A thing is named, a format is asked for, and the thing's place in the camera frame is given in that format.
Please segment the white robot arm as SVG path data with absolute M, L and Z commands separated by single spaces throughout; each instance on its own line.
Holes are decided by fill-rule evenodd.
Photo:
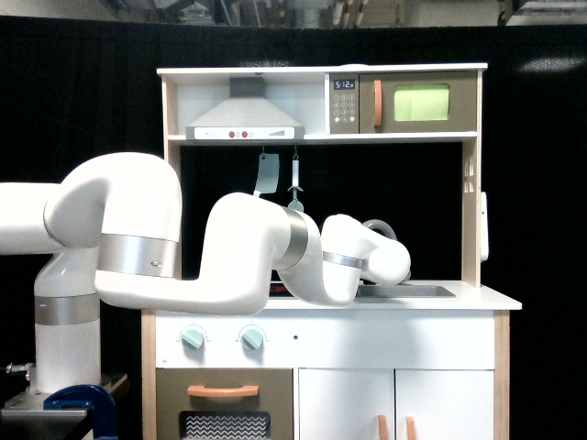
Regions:
M 278 277 L 307 303 L 352 303 L 360 281 L 395 285 L 411 257 L 346 214 L 323 222 L 293 206 L 232 192 L 211 207 L 193 278 L 183 192 L 164 159 L 120 152 L 59 183 L 1 186 L 1 252 L 48 255 L 35 281 L 37 387 L 100 380 L 100 307 L 207 315 L 261 311 Z

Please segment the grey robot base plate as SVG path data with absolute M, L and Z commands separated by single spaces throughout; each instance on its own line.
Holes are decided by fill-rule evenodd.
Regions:
M 118 402 L 127 394 L 130 382 L 126 373 L 103 374 L 99 386 L 107 391 L 115 402 Z M 3 417 L 55 416 L 57 414 L 55 411 L 49 413 L 43 409 L 44 401 L 49 396 L 49 393 L 27 387 L 1 406 L 1 415 Z

